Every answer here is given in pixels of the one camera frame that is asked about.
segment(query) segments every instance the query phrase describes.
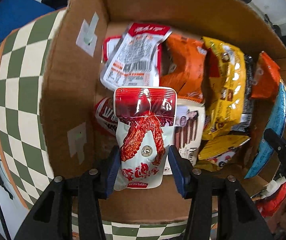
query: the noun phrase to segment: blue cloth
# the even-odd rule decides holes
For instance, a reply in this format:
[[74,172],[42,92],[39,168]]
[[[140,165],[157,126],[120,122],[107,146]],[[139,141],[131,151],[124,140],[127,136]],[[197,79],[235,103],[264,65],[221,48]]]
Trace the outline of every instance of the blue cloth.
[[0,2],[0,42],[8,34],[35,18],[54,11],[53,8],[35,0],[1,0]]

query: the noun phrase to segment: red and white snack package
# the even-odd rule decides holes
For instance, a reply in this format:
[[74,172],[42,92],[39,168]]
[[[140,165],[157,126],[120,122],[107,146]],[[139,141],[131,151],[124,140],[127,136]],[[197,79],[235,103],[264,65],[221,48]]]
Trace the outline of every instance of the red and white snack package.
[[116,140],[121,150],[121,167],[115,190],[161,184],[174,135],[176,101],[172,88],[116,89],[114,113],[118,117]]
[[[103,59],[105,62],[109,59],[121,36],[112,36],[105,39],[103,43]],[[162,46],[159,44],[152,59],[152,65],[155,65],[158,73],[161,73]]]
[[160,74],[153,57],[170,34],[164,25],[130,24],[101,71],[101,83],[112,91],[121,86],[157,87]]
[[117,117],[114,114],[112,98],[103,98],[94,110],[96,122],[99,124],[97,128],[107,135],[115,136]]

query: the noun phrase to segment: orange snack bag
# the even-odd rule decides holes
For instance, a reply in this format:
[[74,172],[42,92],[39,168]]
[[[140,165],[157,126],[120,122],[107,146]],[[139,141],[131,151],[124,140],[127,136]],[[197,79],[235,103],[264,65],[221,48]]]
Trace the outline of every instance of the orange snack bag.
[[166,40],[173,64],[160,78],[160,86],[173,88],[180,98],[203,103],[201,90],[204,60],[207,51],[203,42],[172,33]]
[[256,71],[252,83],[252,96],[255,99],[272,99],[278,94],[280,80],[279,66],[262,51],[256,63]]

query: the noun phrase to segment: yellow snack bag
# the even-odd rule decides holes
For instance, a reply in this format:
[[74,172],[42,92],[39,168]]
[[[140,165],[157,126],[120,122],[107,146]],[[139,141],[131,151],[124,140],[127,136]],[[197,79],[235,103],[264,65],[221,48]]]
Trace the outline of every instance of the yellow snack bag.
[[213,140],[228,134],[233,125],[241,122],[246,86],[244,53],[222,41],[203,37],[208,50],[206,67],[209,70],[213,98],[206,110],[202,140]]
[[250,140],[245,135],[223,135],[208,141],[198,154],[196,168],[207,171],[219,171],[238,152],[240,147]]
[[249,140],[247,135],[223,135],[208,141],[198,154],[199,160],[206,160],[222,155],[232,149],[242,146]]

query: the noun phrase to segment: blue gripper pad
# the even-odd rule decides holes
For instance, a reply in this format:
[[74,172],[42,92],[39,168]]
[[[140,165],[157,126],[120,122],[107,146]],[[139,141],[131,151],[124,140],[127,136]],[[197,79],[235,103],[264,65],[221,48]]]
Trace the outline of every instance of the blue gripper pad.
[[112,194],[115,180],[119,168],[121,166],[121,156],[120,156],[120,148],[118,146],[114,146],[112,151],[107,159],[107,178],[106,178],[106,188],[105,194],[107,197]]
[[189,160],[181,157],[175,145],[171,145],[169,147],[168,160],[171,166],[176,189],[182,197],[185,198],[187,195],[186,185],[190,183],[190,172],[192,171],[193,166]]

